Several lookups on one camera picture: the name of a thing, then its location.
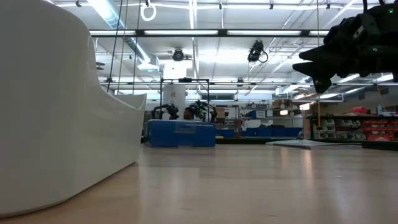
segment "person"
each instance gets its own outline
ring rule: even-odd
[[[193,108],[187,107],[184,110],[184,119],[193,120]]]

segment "white curved object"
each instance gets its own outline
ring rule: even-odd
[[[138,158],[146,95],[105,93],[84,23],[43,1],[0,7],[0,217],[60,203]]]

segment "ceiling duct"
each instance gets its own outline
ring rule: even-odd
[[[113,2],[110,0],[88,0],[95,11],[105,20],[105,22],[112,29],[124,30],[126,26],[123,21],[119,21],[119,15],[115,10]],[[131,48],[131,50],[138,56],[142,63],[149,63],[150,57],[144,52],[144,50],[138,45],[136,40],[132,37],[122,37],[125,43]]]

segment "wooden floor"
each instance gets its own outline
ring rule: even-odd
[[[396,224],[398,153],[219,145],[150,149],[50,209],[0,223]]]

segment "security camera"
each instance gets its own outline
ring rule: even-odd
[[[173,54],[173,60],[176,62],[181,62],[182,60],[184,60],[184,53],[182,52],[182,49],[175,49]]]

